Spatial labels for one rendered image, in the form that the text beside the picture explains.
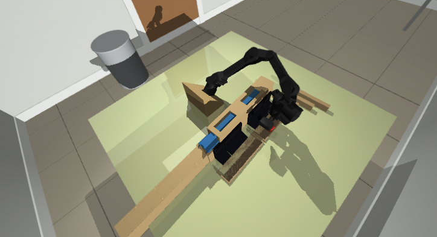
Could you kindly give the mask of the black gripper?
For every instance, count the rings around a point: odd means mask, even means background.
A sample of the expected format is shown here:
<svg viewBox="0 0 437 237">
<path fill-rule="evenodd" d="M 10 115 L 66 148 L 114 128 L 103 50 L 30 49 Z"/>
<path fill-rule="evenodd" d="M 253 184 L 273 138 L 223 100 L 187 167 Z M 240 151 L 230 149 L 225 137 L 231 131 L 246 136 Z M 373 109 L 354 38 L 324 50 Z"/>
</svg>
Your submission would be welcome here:
<svg viewBox="0 0 437 237">
<path fill-rule="evenodd" d="M 259 125 L 265 128 L 267 131 L 270 131 L 271 128 L 274 126 L 273 121 L 275 120 L 276 116 L 282 112 L 282 110 L 277 110 L 272 107 L 272 104 L 269 106 L 270 110 L 268 113 L 270 114 L 270 118 L 263 116 L 260 121 Z"/>
</svg>

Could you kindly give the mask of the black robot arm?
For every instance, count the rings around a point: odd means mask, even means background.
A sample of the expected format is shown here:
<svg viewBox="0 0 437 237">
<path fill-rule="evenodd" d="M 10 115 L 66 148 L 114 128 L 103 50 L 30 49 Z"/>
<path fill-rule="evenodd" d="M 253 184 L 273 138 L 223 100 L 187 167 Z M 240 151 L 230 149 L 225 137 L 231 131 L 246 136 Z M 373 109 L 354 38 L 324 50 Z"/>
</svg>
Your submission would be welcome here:
<svg viewBox="0 0 437 237">
<path fill-rule="evenodd" d="M 272 107 L 277 110 L 282 110 L 275 119 L 279 119 L 284 125 L 297 120 L 303 111 L 303 109 L 296 104 L 299 86 L 294 79 L 289 76 L 277 53 L 273 50 L 260 49 L 254 46 L 251 47 L 239 61 L 226 68 L 224 71 L 216 72 L 207 77 L 207 84 L 202 91 L 209 96 L 214 96 L 217 88 L 226 84 L 227 79 L 230 76 L 248 65 L 254 65 L 261 61 L 270 62 L 279 78 L 279 84 L 283 92 L 280 92 L 279 89 L 275 89 L 271 92 L 273 95 Z"/>
</svg>

